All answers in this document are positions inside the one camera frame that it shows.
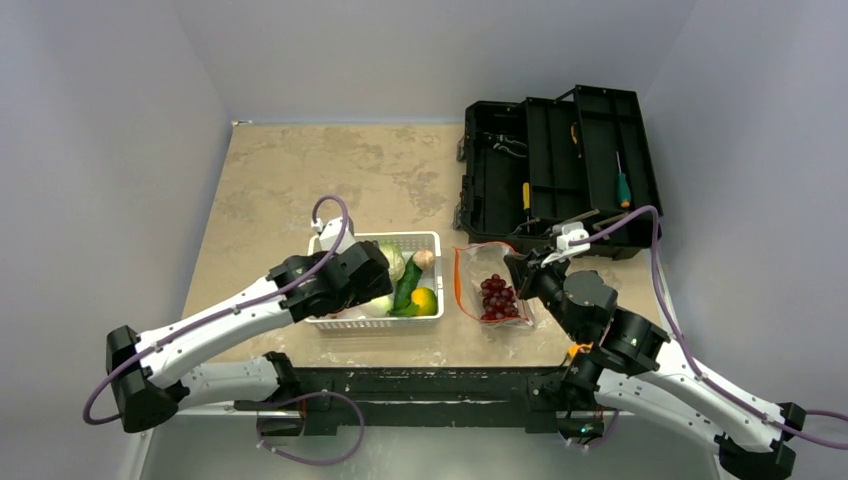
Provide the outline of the white radish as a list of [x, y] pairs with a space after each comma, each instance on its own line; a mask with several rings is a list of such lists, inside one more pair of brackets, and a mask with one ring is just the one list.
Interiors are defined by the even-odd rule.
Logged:
[[360, 309], [368, 318], [384, 318], [391, 314], [394, 308], [394, 296], [392, 294], [374, 298], [363, 304]]

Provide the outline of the green cucumber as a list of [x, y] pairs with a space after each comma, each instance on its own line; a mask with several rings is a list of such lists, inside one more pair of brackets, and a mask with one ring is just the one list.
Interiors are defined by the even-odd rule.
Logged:
[[390, 315], [393, 317], [411, 317], [418, 307], [412, 301], [412, 293], [418, 287], [422, 275], [422, 269], [411, 257], [405, 265], [404, 273], [395, 285], [393, 309]]

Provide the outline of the orange fruit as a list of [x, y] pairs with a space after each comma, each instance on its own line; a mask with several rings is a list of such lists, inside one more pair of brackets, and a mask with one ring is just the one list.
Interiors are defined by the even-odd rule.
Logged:
[[416, 288], [411, 293], [410, 301], [415, 306], [413, 313], [415, 317], [433, 316], [438, 312], [438, 298], [430, 288]]

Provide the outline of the purple grape bunch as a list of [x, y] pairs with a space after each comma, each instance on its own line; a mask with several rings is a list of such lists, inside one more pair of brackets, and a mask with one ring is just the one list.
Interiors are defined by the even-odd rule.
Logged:
[[498, 323], [517, 319], [520, 315], [513, 288], [498, 274], [480, 283], [479, 297], [483, 309], [480, 319], [483, 322]]

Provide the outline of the clear zip top bag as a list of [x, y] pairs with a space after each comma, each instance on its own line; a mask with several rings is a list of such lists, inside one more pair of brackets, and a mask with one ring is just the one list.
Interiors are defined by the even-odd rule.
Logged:
[[455, 247], [453, 252], [454, 300], [465, 316], [484, 327], [536, 327], [504, 261], [515, 253], [511, 246], [487, 242]]

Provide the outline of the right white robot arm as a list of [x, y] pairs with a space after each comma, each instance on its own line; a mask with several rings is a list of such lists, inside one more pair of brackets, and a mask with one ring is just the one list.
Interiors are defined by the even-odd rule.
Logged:
[[700, 442], [738, 479], [787, 479], [796, 454], [789, 441], [806, 412], [772, 403], [686, 359], [680, 342], [618, 304], [618, 293], [595, 271], [568, 270], [546, 253], [504, 257], [520, 299], [538, 299], [576, 344], [586, 346], [561, 381], [576, 407], [592, 400], [624, 410]]

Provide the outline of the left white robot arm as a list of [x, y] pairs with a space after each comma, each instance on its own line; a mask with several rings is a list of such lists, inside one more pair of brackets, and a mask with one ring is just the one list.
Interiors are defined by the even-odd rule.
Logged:
[[210, 359], [262, 333], [390, 294], [389, 267], [371, 241], [341, 253], [293, 255], [239, 294], [175, 324], [112, 330], [106, 369], [123, 431], [139, 433], [180, 410], [229, 399], [289, 407], [298, 382], [276, 366], [279, 355], [226, 368]]

